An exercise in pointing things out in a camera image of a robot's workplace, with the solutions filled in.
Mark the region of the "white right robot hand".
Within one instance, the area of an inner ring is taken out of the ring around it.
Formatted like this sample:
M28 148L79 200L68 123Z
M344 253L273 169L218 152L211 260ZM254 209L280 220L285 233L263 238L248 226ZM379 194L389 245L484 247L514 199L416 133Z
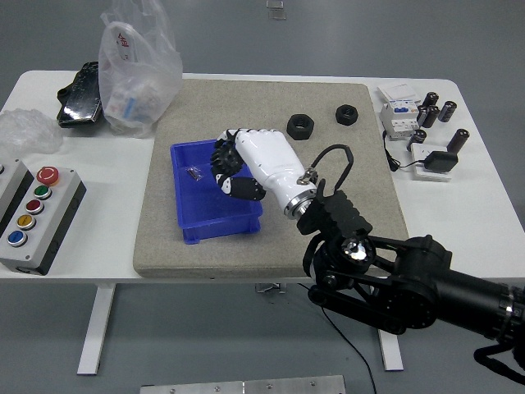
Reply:
M317 191L305 177L295 151L277 130L223 131L215 141L210 163L224 194L260 201L270 191L290 218L304 214Z

